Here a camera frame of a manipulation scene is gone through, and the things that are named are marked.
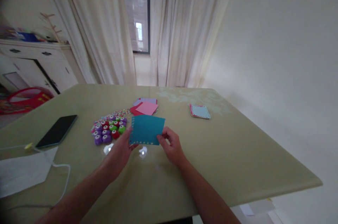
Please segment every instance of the white cable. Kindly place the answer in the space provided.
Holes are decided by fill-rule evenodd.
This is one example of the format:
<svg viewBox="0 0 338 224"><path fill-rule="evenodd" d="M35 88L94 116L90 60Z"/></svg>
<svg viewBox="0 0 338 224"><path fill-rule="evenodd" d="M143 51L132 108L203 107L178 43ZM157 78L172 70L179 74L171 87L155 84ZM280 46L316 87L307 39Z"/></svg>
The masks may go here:
<svg viewBox="0 0 338 224"><path fill-rule="evenodd" d="M12 148L17 148L17 147L26 147L27 145L28 145L28 144L26 144L26 145L14 146L14 147L5 147L5 148L0 148L0 150L12 149Z"/></svg>
<svg viewBox="0 0 338 224"><path fill-rule="evenodd" d="M45 151L41 151L41 150L37 149L36 147L33 147L33 149L35 151L37 151L37 152L45 153ZM50 160L47 160L47 162L50 163L53 167L56 167L56 168L57 167L67 167L68 168L68 176L67 176L67 180L66 180L66 185L64 187L64 190L63 190L63 193L62 193L60 199L56 202L56 204L57 204L57 203L59 203L61 201L61 199L63 198L64 194L66 193L68 182L69 182L69 176L70 176L71 167L70 167L69 164L55 164L53 161L50 161Z"/></svg>
<svg viewBox="0 0 338 224"><path fill-rule="evenodd" d="M56 202L56 204L58 204L61 201L61 199L63 198L63 196L65 195L66 190L67 190L67 186L68 186L68 182L69 182L69 176L70 176L70 165L69 164L54 164L53 163L53 166L54 167L68 167L68 176L67 176L67 180L66 180L66 185L64 186L64 190L63 190L63 193L62 193L60 199Z"/></svg>
<svg viewBox="0 0 338 224"><path fill-rule="evenodd" d="M36 147L33 147L31 144L26 144L26 145L19 145L19 146L14 146L14 147L5 147L5 148L0 148L0 150L5 150L5 149L12 149L12 148L20 148L20 147L32 147L35 151L39 152L39 153L44 153L46 159L47 159L47 162L52 165L53 167L67 167L68 168L68 175L67 175L67 180L66 180L66 185L64 186L64 190L63 190L63 193L60 197L60 199L56 202L56 204L58 204L61 199L63 198L63 196L65 195L66 193L66 190L67 190L67 186L68 186L68 182L69 182L69 177L70 177L70 170L71 170L71 167L69 164L55 164L53 161L49 160L48 159L48 156L46 155L46 152L45 151L41 151L39 149L37 149ZM14 206L14 207L11 207L9 209L7 209L8 211L10 210L13 210L13 209L16 209L16 208L21 208L21 207L47 207L47 208L52 208L51 205L18 205L18 206Z"/></svg>

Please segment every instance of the cabinet door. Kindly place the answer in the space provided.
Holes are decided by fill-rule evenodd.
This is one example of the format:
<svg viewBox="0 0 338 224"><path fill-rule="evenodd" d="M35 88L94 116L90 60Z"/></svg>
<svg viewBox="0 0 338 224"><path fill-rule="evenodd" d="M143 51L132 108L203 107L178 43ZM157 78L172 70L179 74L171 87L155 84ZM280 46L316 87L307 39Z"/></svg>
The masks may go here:
<svg viewBox="0 0 338 224"><path fill-rule="evenodd" d="M63 61L39 59L39 63L60 92L76 84Z"/></svg>
<svg viewBox="0 0 338 224"><path fill-rule="evenodd" d="M48 79L42 73L34 60L11 58L11 61L18 69L18 74L30 87L43 87L49 90L54 96L57 96L57 92L51 86Z"/></svg>

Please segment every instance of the table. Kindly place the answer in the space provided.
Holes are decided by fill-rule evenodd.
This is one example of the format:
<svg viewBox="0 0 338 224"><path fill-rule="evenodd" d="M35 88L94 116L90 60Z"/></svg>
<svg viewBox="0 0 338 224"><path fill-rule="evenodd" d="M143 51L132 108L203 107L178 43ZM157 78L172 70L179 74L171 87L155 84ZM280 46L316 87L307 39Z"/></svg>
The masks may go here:
<svg viewBox="0 0 338 224"><path fill-rule="evenodd" d="M67 191L101 163L104 146L95 146L93 121L130 108L139 97L158 99L156 116L180 136L195 168L231 206L322 185L303 164L279 146L212 89L78 84L0 131L0 147L37 143L60 116L78 119L59 145L55 163L71 165ZM189 104L206 105L210 120L190 115ZM160 223L197 214L193 200L161 146L148 146L145 158L135 149L118 177L94 204L83 223ZM2 151L1 159L27 155ZM66 168L52 167L42 184L4 200L19 204L54 204L62 194ZM14 221L33 222L47 209L16 209Z"/></svg>

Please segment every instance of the white curtain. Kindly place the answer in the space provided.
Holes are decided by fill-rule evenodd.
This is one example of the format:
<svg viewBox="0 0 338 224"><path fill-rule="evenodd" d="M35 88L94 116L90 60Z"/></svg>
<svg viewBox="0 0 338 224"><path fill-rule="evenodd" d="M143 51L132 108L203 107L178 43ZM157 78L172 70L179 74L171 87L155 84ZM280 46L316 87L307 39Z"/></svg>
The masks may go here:
<svg viewBox="0 0 338 224"><path fill-rule="evenodd" d="M136 85L124 0L53 0L87 83Z"/></svg>
<svg viewBox="0 0 338 224"><path fill-rule="evenodd" d="M223 0L151 0L150 83L197 87Z"/></svg>

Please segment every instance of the smartphone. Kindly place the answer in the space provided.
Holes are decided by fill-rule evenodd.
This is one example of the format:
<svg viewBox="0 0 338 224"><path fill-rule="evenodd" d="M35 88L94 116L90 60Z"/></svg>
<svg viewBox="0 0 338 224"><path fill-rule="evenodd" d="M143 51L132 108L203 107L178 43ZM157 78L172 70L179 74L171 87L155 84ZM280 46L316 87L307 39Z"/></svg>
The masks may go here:
<svg viewBox="0 0 338 224"><path fill-rule="evenodd" d="M36 145L36 148L48 147L59 144L69 132L74 124L77 115L71 115L59 118L51 129L43 136Z"/></svg>

